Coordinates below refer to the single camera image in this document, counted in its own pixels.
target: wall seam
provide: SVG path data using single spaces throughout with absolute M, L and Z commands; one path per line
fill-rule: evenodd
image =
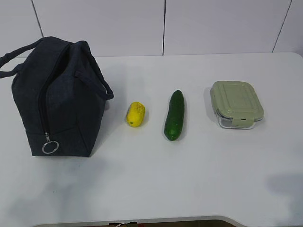
M 293 0 L 290 0 L 290 3 L 289 3 L 289 6 L 288 6 L 288 9 L 287 9 L 287 12 L 286 12 L 286 14 L 285 14 L 285 17 L 284 17 L 283 23 L 282 23 L 282 25 L 281 25 L 281 28 L 280 28 L 280 31 L 279 31 L 278 37 L 276 38 L 276 42 L 275 42 L 275 45 L 274 45 L 274 48 L 273 48 L 273 51 L 272 51 L 272 52 L 274 52 L 274 50 L 275 50 L 276 44 L 277 44 L 277 42 L 278 42 L 279 36 L 280 36 L 280 34 L 281 34 L 281 31 L 282 31 L 282 28 L 283 28 L 283 25 L 284 25 L 284 22 L 285 22 L 285 20 L 286 20 L 286 17 L 287 17 L 288 11 L 289 11 L 290 6 L 292 5 L 292 3 L 293 3 Z
M 165 21 L 166 21 L 166 0 L 164 0 L 164 23 L 163 23 L 162 56 L 164 55 L 164 42 L 165 42 Z
M 33 5 L 33 9 L 34 9 L 34 12 L 35 12 L 35 15 L 36 15 L 38 25 L 39 25 L 40 33 L 41 33 L 42 37 L 44 37 L 43 32 L 42 32 L 42 28 L 41 28 L 41 25 L 40 25 L 40 21 L 39 21 L 38 15 L 37 15 L 37 11 L 36 11 L 36 8 L 35 8 L 35 5 L 34 5 L 34 1 L 31 0 L 31 2 L 32 2 L 32 5 Z

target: lemon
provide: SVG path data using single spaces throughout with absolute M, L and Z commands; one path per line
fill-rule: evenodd
M 144 114 L 145 107 L 139 102 L 133 102 L 128 109 L 126 122 L 129 126 L 138 127 L 143 122 Z

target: lunch bag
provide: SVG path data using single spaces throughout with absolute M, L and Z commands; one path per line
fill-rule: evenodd
M 34 49 L 24 63 L 0 78 L 15 76 L 12 93 L 33 156 L 89 157 L 106 100 L 114 97 L 86 41 L 44 37 L 5 54 L 0 68 Z

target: container lid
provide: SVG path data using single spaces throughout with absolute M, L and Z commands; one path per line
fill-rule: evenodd
M 246 82 L 217 81 L 211 89 L 212 105 L 235 127 L 247 128 L 264 116 L 254 88 Z

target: green cucumber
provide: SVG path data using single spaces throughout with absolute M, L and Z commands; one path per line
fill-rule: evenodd
M 180 90 L 175 91 L 169 102 L 169 112 L 167 114 L 164 134 L 173 141 L 179 138 L 183 128 L 184 119 L 184 97 Z

